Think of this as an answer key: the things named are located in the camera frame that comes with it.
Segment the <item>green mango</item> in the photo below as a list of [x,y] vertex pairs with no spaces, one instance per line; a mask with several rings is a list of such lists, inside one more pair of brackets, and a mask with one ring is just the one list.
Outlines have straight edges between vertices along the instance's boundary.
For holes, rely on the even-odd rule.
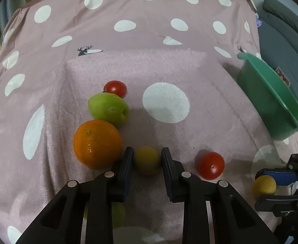
[[124,226],[126,217],[126,209],[122,203],[112,202],[112,223],[113,229]]
[[115,127],[122,126],[129,116],[129,105],[112,93],[99,93],[88,100],[88,109],[96,120],[104,120]]

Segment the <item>green plastic bowl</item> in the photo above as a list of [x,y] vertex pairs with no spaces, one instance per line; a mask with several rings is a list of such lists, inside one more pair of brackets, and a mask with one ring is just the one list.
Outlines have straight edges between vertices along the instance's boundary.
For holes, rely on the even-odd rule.
[[298,102],[279,75],[263,60],[241,52],[243,66],[237,83],[262,118],[272,139],[281,141],[298,132]]

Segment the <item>pink polka dot tablecloth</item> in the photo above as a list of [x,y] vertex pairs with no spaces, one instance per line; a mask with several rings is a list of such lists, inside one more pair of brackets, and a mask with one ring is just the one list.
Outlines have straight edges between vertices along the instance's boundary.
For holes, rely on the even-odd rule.
[[253,203],[253,176],[298,153],[298,132],[271,138],[236,82],[240,51],[259,57],[255,12],[247,0],[217,0],[212,28],[218,57],[194,51],[129,52],[121,57],[65,60],[21,56],[0,61],[0,240],[16,243],[69,181],[91,181],[73,151],[77,128],[90,120],[88,99],[112,79],[127,86],[129,118],[119,128],[125,147],[168,147],[195,172],[200,152],[225,159],[222,178]]

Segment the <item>small yellow fruit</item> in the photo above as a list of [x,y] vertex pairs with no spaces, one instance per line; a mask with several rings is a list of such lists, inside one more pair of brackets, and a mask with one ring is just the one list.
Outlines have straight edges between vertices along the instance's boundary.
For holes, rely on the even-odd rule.
[[140,147],[135,152],[135,164],[142,175],[152,176],[160,170],[160,154],[151,147]]
[[277,184],[273,177],[262,175],[258,177],[251,187],[251,192],[255,200],[263,199],[267,196],[274,195],[277,190]]

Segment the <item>snack packet on sofa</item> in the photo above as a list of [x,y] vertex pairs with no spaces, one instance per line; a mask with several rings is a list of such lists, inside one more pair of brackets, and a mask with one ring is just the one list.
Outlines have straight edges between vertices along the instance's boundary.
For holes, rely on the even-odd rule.
[[277,67],[275,71],[278,74],[278,76],[282,79],[282,81],[284,81],[286,86],[290,87],[290,81],[287,78],[287,76],[283,73],[282,69],[280,67]]

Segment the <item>grey sofa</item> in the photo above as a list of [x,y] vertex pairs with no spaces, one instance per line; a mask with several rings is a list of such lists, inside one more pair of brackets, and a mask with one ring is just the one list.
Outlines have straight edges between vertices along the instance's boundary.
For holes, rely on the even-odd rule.
[[298,101],[298,16],[278,0],[264,0],[258,14],[261,58],[282,69]]

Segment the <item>orange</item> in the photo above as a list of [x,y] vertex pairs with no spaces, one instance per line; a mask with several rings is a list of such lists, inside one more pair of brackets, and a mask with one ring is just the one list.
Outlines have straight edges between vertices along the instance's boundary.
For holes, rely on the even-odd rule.
[[93,170],[110,167],[123,150],[119,131],[104,120],[90,120],[79,126],[73,138],[76,158]]

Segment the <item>small red tomato far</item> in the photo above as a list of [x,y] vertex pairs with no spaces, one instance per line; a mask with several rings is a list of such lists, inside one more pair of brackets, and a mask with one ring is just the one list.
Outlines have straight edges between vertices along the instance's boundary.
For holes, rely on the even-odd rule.
[[118,95],[120,98],[124,98],[127,94],[127,87],[121,81],[109,81],[104,85],[104,93],[112,93]]

